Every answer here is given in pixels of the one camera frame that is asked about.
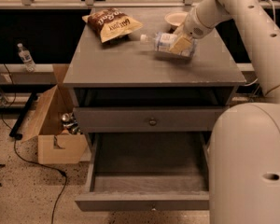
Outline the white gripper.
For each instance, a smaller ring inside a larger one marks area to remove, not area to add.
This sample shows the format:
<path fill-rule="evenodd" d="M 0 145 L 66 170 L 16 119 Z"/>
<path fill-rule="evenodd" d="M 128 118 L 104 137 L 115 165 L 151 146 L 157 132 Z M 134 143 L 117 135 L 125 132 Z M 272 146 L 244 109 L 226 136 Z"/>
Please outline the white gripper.
<path fill-rule="evenodd" d="M 187 17 L 184 24 L 178 26 L 174 34 L 178 35 L 170 46 L 169 51 L 173 54 L 181 54 L 190 51 L 193 45 L 193 36 L 201 39 L 207 36 L 214 29 L 214 19 L 204 8 L 194 7 Z"/>

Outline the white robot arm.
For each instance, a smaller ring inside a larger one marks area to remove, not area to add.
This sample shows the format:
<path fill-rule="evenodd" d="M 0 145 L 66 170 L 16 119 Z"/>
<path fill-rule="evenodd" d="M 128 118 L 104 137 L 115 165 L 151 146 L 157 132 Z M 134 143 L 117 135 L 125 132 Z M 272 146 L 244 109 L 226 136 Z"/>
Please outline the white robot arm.
<path fill-rule="evenodd" d="M 202 38 L 234 20 L 265 97 L 217 120 L 208 148 L 210 224 L 280 224 L 280 29 L 260 0 L 202 0 L 178 27 Z"/>

